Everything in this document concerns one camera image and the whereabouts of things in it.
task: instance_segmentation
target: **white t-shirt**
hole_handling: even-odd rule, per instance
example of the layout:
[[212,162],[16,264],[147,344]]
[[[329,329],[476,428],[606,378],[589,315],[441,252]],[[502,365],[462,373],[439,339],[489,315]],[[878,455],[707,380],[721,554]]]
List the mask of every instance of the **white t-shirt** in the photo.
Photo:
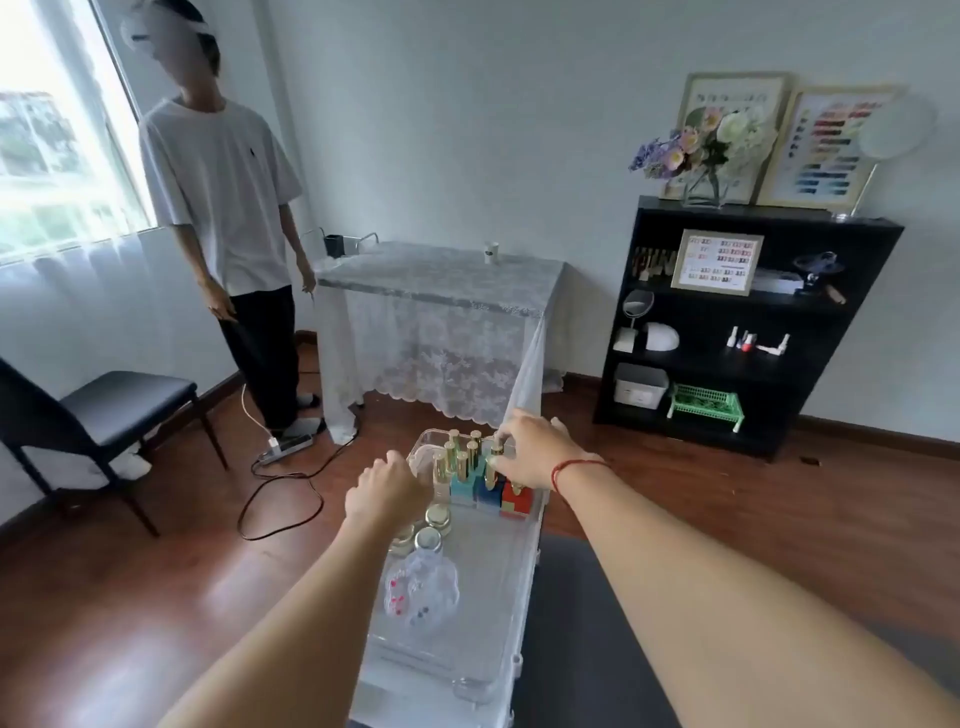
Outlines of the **white t-shirt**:
[[267,122],[231,101],[204,113],[168,99],[140,122],[140,147],[157,223],[193,225],[231,296],[290,285],[279,208],[302,190]]

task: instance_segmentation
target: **green basket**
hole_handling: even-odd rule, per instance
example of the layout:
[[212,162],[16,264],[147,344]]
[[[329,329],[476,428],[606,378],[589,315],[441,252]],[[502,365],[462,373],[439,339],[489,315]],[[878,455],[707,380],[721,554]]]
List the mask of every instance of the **green basket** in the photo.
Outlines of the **green basket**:
[[734,392],[719,392],[704,387],[691,387],[689,384],[674,384],[670,391],[670,411],[668,418],[674,412],[688,412],[691,415],[712,417],[714,420],[724,420],[734,423],[733,431],[739,432],[743,425],[743,409],[740,399]]

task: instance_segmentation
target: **table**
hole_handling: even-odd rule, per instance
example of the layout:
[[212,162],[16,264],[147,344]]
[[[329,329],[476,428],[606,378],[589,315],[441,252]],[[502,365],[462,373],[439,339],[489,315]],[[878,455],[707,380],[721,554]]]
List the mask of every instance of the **table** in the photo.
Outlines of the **table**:
[[499,426],[540,412],[546,331],[565,263],[383,243],[316,269],[324,417],[335,443],[349,406],[377,391],[447,417]]

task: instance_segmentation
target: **black chair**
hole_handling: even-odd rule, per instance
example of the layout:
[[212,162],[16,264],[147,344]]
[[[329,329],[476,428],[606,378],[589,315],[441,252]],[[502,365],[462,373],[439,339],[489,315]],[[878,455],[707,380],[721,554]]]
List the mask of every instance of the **black chair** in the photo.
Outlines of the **black chair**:
[[117,493],[146,526],[159,536],[110,461],[164,422],[185,404],[206,430],[224,468],[227,459],[197,402],[197,385],[173,376],[107,372],[57,401],[0,358],[0,442],[13,453],[43,494],[63,509],[57,493],[26,456],[26,447],[86,455],[107,476]]

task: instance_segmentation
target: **chair seat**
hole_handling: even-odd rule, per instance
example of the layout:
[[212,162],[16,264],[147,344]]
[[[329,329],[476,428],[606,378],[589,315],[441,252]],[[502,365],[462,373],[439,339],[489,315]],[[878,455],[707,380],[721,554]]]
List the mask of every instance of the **chair seat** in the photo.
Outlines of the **chair seat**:
[[158,425],[158,419],[186,404],[196,389],[192,381],[175,376],[107,372],[60,403],[80,421],[94,443],[110,448],[125,440],[132,445]]

